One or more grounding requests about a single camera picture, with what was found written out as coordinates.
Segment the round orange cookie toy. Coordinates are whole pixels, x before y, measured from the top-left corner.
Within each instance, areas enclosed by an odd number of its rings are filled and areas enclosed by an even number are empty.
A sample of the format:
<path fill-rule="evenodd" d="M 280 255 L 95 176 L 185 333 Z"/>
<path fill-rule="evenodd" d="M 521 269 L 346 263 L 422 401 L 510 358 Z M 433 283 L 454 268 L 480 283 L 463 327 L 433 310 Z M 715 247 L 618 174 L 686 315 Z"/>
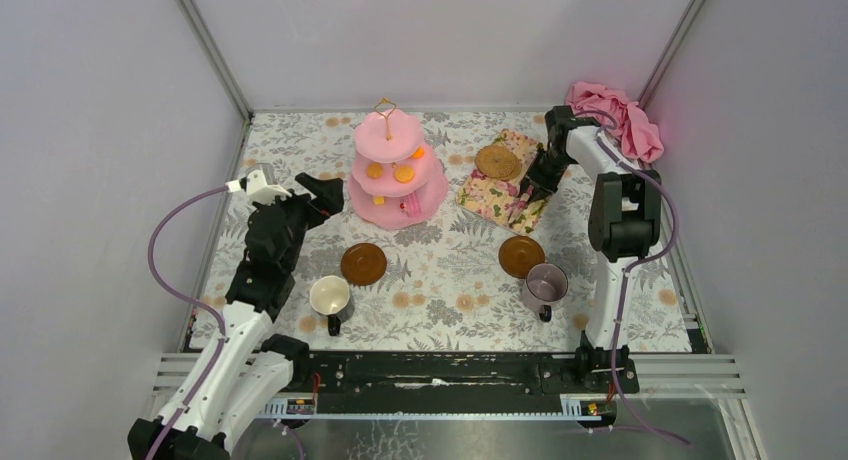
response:
<path fill-rule="evenodd" d="M 380 163 L 372 162 L 366 167 L 365 172 L 368 178 L 379 179 L 384 173 L 384 167 Z"/>

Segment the floral rectangular serving tray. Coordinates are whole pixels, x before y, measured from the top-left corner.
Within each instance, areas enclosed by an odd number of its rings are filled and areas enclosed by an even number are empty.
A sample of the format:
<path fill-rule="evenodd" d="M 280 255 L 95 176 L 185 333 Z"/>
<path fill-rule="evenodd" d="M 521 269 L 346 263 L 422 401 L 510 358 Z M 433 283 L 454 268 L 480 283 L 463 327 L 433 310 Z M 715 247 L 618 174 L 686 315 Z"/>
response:
<path fill-rule="evenodd" d="M 550 198 L 527 203 L 526 208 L 514 217 L 511 210 L 518 199 L 520 180 L 542 144 L 509 129 L 502 130 L 492 144 L 501 145 L 516 154 L 522 162 L 521 172 L 516 178 L 503 181 L 483 177 L 474 168 L 456 195 L 457 204 L 514 233 L 529 235 L 536 229 Z"/>

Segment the small orange cookie toy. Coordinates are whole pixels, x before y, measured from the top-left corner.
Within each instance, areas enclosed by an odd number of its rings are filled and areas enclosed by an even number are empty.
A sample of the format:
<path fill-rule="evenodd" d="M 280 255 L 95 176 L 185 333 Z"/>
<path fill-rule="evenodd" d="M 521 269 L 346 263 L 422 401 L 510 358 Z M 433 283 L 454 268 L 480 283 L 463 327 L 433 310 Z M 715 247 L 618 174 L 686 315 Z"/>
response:
<path fill-rule="evenodd" d="M 397 166 L 394 169 L 394 178 L 397 182 L 402 184 L 410 183 L 414 180 L 416 175 L 415 170 L 408 165 Z"/>

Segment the pink cake slice toy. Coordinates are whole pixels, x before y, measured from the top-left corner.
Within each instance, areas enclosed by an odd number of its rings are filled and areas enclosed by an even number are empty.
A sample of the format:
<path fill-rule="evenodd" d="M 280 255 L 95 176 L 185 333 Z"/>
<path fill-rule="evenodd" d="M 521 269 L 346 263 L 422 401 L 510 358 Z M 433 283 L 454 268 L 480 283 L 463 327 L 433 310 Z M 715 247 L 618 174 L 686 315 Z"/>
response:
<path fill-rule="evenodd" d="M 420 202 L 412 196 L 404 197 L 399 202 L 399 209 L 407 218 L 415 218 L 421 214 Z"/>

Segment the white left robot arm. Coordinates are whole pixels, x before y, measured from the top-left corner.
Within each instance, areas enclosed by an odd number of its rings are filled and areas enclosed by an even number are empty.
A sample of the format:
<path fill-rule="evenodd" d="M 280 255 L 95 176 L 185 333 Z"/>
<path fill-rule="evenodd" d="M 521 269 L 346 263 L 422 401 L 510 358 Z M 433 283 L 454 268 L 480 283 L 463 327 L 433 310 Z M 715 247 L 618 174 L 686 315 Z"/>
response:
<path fill-rule="evenodd" d="M 277 184 L 262 164 L 211 195 L 244 192 L 254 207 L 245 249 L 221 309 L 188 297 L 158 272 L 148 244 L 148 267 L 173 296 L 207 311 L 216 334 L 202 350 L 177 392 L 151 420 L 138 419 L 127 437 L 133 459 L 228 459 L 241 435 L 273 395 L 309 381 L 309 347 L 270 332 L 295 285 L 294 272 L 309 230 L 344 208 L 344 182 L 299 173 L 296 194 Z"/>

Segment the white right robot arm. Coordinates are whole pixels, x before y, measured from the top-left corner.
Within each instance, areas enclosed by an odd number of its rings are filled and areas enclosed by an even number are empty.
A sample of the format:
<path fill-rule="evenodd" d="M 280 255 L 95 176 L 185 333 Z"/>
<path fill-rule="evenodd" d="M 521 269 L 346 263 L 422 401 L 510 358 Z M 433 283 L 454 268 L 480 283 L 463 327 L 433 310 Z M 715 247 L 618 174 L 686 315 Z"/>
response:
<path fill-rule="evenodd" d="M 587 231 L 597 254 L 595 304 L 567 369 L 589 392 L 601 390 L 613 370 L 627 364 L 627 276 L 659 240 L 662 204 L 660 175 L 626 159 L 599 116 L 567 105 L 549 110 L 547 144 L 537 149 L 519 184 L 521 199 L 532 203 L 554 195 L 572 165 L 593 182 Z"/>

